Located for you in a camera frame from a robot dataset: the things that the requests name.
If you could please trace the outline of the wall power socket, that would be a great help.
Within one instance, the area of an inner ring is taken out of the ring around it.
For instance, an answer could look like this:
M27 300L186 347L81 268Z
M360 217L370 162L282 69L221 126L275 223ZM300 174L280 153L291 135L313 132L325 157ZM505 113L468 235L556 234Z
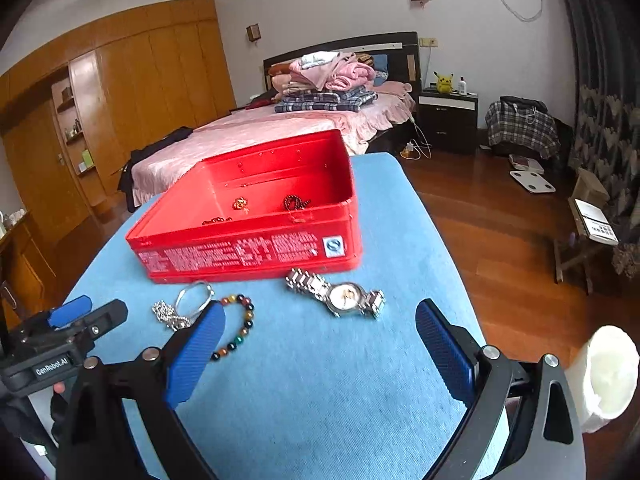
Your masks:
M438 47L438 41L436 38L432 37L420 37L419 38L419 47L433 49Z

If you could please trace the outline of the white bottle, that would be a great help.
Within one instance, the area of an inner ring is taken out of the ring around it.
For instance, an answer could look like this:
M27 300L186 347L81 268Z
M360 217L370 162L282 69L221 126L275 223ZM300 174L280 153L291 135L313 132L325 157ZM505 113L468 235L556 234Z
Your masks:
M460 96L466 96L468 94L468 88L466 88L466 81L463 77L459 78L458 81L458 93Z

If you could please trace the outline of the red metal tin box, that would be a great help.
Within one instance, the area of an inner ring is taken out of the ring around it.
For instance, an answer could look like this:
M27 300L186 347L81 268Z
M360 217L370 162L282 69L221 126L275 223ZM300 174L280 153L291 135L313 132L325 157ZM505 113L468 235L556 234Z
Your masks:
M247 214L232 209L240 196ZM214 217L233 220L202 226ZM197 162L152 201L126 241L160 284L356 269L358 200L341 133L292 136Z

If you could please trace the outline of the patterned dark curtain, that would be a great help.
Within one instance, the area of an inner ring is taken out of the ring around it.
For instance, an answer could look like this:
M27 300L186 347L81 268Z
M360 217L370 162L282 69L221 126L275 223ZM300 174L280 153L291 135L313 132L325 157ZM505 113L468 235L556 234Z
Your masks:
M564 0L574 42L576 120L570 162L608 192L620 244L613 266L639 275L639 0Z

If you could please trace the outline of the black nightstand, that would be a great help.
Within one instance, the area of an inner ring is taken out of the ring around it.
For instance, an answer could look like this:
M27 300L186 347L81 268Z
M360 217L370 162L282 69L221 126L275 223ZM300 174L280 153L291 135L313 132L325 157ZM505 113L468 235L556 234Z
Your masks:
M478 99L424 90L419 101L420 126L434 148L454 153L477 149Z

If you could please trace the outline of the pile of folded clothes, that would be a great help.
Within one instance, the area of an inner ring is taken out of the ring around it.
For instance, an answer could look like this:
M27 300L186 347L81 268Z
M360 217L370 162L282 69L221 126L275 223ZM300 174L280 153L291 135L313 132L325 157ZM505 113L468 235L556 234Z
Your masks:
M369 53L316 51L267 70L276 113L360 112L378 99L378 71Z

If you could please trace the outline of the plaid bag on chair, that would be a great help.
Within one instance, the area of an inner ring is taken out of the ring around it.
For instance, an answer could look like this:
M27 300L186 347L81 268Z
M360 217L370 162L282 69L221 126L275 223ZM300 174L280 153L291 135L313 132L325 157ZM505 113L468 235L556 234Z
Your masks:
M487 144L517 145L549 159L560 152L561 143L554 118L532 101L502 96L485 114Z

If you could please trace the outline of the white bathroom scale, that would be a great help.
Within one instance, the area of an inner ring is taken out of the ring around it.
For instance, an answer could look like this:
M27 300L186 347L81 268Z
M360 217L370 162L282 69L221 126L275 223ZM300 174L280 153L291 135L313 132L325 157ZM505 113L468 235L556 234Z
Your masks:
M529 193L548 194L555 192L555 187L538 172L513 170L510 172L510 176Z

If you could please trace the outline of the white paper roll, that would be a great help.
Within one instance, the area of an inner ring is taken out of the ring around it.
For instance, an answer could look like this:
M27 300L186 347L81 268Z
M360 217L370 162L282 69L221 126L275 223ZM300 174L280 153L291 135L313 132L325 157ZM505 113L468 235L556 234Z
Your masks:
M594 434L620 417L634 397L639 352L621 328L600 327L565 371L580 430Z

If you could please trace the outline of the blue table cloth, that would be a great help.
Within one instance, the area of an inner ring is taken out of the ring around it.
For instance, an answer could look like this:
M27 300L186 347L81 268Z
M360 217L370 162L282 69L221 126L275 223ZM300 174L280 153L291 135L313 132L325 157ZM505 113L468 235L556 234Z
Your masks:
M414 322L428 298L483 335L458 269L393 156L352 170L363 255L331 282L382 290L382 312L337 318L282 280L216 285L253 300L255 325L178 415L221 479L420 479L464 414Z

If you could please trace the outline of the yellow pikachu toy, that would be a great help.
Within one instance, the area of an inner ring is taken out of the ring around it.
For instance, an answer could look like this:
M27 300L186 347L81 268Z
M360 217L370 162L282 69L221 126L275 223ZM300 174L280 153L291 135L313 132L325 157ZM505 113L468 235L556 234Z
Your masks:
M450 94L454 88L454 82L452 81L454 79L454 75L444 75L435 72L434 76L436 78L436 91L440 94Z

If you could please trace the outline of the white box on stool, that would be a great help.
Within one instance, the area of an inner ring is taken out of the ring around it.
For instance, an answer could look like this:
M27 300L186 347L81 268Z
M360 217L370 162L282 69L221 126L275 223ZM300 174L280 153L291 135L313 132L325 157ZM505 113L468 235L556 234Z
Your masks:
M590 240L608 246L618 245L617 236L600 208L578 198L574 203Z

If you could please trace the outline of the gold ornate pendant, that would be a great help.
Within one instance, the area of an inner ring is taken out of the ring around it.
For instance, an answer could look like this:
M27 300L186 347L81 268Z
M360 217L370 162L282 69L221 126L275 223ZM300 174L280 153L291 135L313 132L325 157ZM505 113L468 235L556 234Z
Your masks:
M248 200L245 197L238 197L234 200L232 204L232 209L234 211L242 211L246 214L248 213Z

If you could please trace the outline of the wooden wardrobe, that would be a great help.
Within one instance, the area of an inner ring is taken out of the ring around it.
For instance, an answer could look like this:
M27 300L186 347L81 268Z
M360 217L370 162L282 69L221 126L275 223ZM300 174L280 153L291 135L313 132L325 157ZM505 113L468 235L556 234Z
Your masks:
M1 78L1 144L26 209L2 276L31 311L104 240L130 154L234 107L214 0L138 6L48 42Z

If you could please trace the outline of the bed with pink cover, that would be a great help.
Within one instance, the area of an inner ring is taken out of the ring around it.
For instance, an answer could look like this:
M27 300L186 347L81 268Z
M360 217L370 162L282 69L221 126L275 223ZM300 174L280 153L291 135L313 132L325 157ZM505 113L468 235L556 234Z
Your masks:
M378 99L360 112L276 113L271 104L244 108L196 129L180 127L162 140L135 150L122 172L118 187L127 207L135 211L153 196L166 191L200 160L272 140L326 129L341 131L352 155L393 151L413 116L421 76L418 34L386 32L325 42L279 54L264 61L264 69L308 52L343 50L383 55L388 79L374 87Z

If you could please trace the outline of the small wooden stool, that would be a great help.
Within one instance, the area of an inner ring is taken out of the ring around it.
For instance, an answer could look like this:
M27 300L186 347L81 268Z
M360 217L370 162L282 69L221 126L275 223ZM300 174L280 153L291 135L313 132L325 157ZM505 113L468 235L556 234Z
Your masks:
M593 281L591 277L591 260L603 252L608 246L593 242L587 236L586 229L579 217L574 199L584 200L600 208L604 212L610 196L603 184L595 174L584 168L577 170L577 180L572 196L567 200L570 207L570 214L575 223L575 229L566 240L553 241L554 257L554 280L556 284L564 282L565 273L575 268L582 268L585 279L585 290L587 295L593 293Z

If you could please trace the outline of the silver wristwatch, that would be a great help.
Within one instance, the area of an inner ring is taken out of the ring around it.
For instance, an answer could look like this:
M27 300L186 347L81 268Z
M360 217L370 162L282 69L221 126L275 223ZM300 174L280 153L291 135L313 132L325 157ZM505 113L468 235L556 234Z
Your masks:
M337 318L360 314L377 318L385 304L382 290L365 290L354 282L332 284L322 275L294 268L284 278L293 292L314 297Z

